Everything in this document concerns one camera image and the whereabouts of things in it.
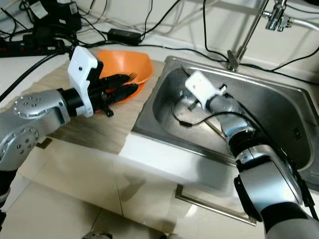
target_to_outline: tile floor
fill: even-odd
[[[80,239],[91,230],[114,239],[159,239],[163,233],[72,196],[31,183],[8,210],[1,239]]]

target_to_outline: wall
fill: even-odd
[[[78,0],[80,5],[89,5],[86,0]],[[106,16],[116,17],[130,24],[144,22],[150,9],[150,0],[109,0]],[[157,22],[175,0],[154,0],[154,8],[148,22]],[[299,4],[289,1],[291,5],[300,7]],[[227,51],[236,51],[242,43],[251,22],[254,19],[256,9],[248,7],[259,6],[260,0],[223,0],[215,7],[206,10],[207,39],[209,48]],[[94,11],[101,12],[105,0],[96,0]],[[188,15],[194,9],[202,6],[202,0],[186,1],[181,18]],[[267,6],[271,10],[273,1]],[[304,8],[319,11],[318,7],[309,7],[305,3]],[[172,23],[178,8],[167,16],[164,22]],[[319,22],[319,14],[307,14],[287,9],[286,13],[300,18],[310,18],[311,21]],[[265,29],[266,20],[262,19],[248,46],[247,56],[260,58],[265,61],[277,64],[295,59],[312,53],[318,47],[319,32],[294,25],[285,29],[284,32],[272,32]],[[169,27],[160,27],[167,31]],[[194,45],[203,45],[203,21],[199,13],[190,19],[186,24],[177,27],[167,36],[192,42]],[[312,57],[310,60],[299,61],[290,67],[301,70],[319,73],[319,57]]]

